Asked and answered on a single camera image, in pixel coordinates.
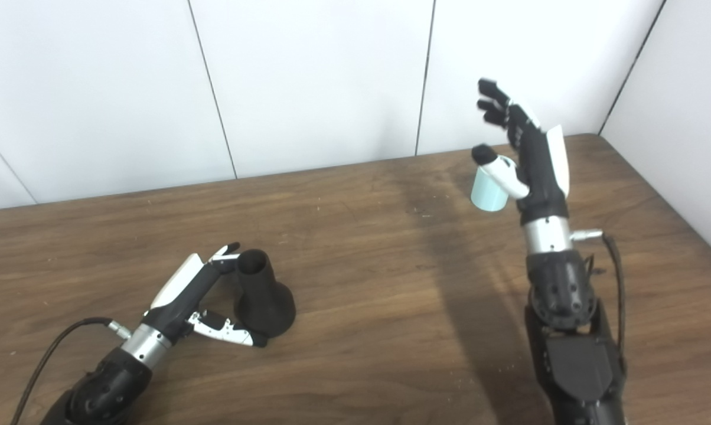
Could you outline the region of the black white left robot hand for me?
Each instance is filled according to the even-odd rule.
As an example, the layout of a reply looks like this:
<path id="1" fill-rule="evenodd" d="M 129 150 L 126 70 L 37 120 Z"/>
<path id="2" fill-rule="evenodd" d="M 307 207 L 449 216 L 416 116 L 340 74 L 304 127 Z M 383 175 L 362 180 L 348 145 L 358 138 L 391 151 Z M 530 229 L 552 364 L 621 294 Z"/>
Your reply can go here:
<path id="1" fill-rule="evenodd" d="M 239 242 L 218 249 L 207 261 L 191 253 L 156 294 L 142 323 L 166 337 L 170 344 L 197 333 L 216 341 L 263 348 L 268 338 L 239 321 L 201 308 L 221 277 L 237 269 Z"/>

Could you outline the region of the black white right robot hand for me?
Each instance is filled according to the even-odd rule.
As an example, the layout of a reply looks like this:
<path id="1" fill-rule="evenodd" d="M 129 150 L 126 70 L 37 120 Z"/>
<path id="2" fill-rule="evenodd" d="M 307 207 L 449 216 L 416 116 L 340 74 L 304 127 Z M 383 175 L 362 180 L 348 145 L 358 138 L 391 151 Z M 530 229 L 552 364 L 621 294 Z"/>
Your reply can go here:
<path id="1" fill-rule="evenodd" d="M 507 166 L 485 143 L 472 148 L 474 162 L 517 201 L 521 225 L 550 216 L 566 220 L 570 177 L 562 134 L 556 128 L 545 132 L 536 115 L 497 81 L 481 78 L 478 91 L 477 108 L 484 111 L 486 123 L 504 129 L 518 166 Z"/>

